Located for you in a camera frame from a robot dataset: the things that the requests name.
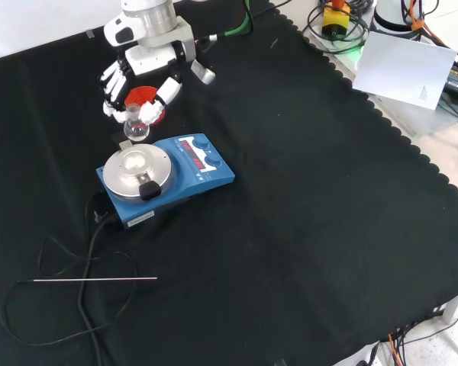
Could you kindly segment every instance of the red cap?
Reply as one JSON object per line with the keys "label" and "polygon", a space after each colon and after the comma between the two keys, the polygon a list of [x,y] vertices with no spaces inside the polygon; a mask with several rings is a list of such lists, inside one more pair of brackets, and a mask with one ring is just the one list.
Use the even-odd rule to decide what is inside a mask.
{"label": "red cap", "polygon": [[333,6],[335,8],[342,9],[343,6],[344,6],[344,2],[345,2],[345,0],[333,0]]}

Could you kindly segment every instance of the label sticker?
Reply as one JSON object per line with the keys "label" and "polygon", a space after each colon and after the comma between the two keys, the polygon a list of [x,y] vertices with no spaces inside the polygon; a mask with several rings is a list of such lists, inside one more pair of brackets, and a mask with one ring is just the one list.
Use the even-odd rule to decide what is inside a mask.
{"label": "label sticker", "polygon": [[147,212],[144,215],[141,215],[141,216],[136,217],[135,219],[133,219],[131,221],[128,221],[127,222],[127,227],[132,227],[135,224],[140,223],[141,221],[145,221],[145,220],[147,220],[147,219],[149,219],[149,218],[151,218],[153,216],[154,216],[154,211]]}

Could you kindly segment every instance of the white tabletop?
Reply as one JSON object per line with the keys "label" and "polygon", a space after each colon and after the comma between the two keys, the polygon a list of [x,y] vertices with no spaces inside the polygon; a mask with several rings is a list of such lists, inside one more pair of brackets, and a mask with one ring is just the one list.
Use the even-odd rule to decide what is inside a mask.
{"label": "white tabletop", "polygon": [[[282,6],[280,11],[301,30],[306,25],[308,13],[316,4],[316,0],[293,0],[289,4]],[[427,18],[427,24],[445,44],[458,51],[458,0],[443,0],[440,2],[437,12]],[[319,47],[323,46],[317,38],[310,36],[308,32],[305,35],[311,39],[312,43]],[[354,80],[356,67],[353,68],[349,65],[349,67],[346,67],[344,65],[347,61],[346,57],[340,57],[344,62],[341,62],[337,57],[332,55],[328,57],[336,65],[337,69],[344,74],[344,77]],[[392,121],[394,126],[400,128],[402,133],[411,139],[412,144],[421,149],[421,153],[429,156],[431,163],[437,165],[440,172],[449,178],[452,185],[458,187],[458,118],[440,112],[442,113],[440,115],[441,119],[453,118],[453,123],[450,127],[433,135],[418,136],[417,133],[414,133],[413,130],[408,128],[409,121],[404,120],[404,114],[400,105],[386,103],[383,101],[383,98],[377,98],[374,95],[371,95],[369,99],[375,103],[376,108],[381,110],[385,117]],[[412,120],[410,122],[413,124],[418,121]]]}

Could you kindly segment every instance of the robot finger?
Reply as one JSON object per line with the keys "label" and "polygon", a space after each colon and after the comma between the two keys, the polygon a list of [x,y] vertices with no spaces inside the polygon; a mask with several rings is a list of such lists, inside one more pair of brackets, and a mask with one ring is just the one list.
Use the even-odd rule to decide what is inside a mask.
{"label": "robot finger", "polygon": [[124,94],[125,90],[127,90],[127,78],[122,75],[117,83],[115,84],[114,89],[110,95],[110,100],[112,103],[115,103],[120,94]]}
{"label": "robot finger", "polygon": [[101,82],[107,81],[107,79],[110,78],[112,74],[114,74],[114,72],[117,71],[118,69],[119,69],[119,62],[115,61],[104,71],[102,76],[100,76],[100,81]]}
{"label": "robot finger", "polygon": [[105,86],[104,92],[106,95],[109,95],[110,93],[112,93],[112,90],[114,90],[115,86],[117,85],[119,80],[121,80],[122,76],[123,76],[122,71],[120,69],[117,69],[114,75],[108,81],[107,86]]}

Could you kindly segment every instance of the robotic arm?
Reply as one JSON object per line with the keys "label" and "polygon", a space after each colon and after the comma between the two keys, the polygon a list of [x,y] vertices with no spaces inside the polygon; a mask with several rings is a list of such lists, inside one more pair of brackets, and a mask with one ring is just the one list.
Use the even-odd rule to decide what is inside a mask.
{"label": "robotic arm", "polygon": [[139,118],[151,124],[179,93],[182,63],[192,62],[192,71],[207,85],[215,74],[197,52],[190,25],[176,17],[172,0],[123,0],[122,9],[123,13],[105,25],[105,37],[114,47],[136,41],[137,45],[126,50],[102,74],[103,111],[117,122],[125,122],[123,103],[129,92],[129,78],[169,69],[171,76],[158,90],[155,101],[140,106]]}

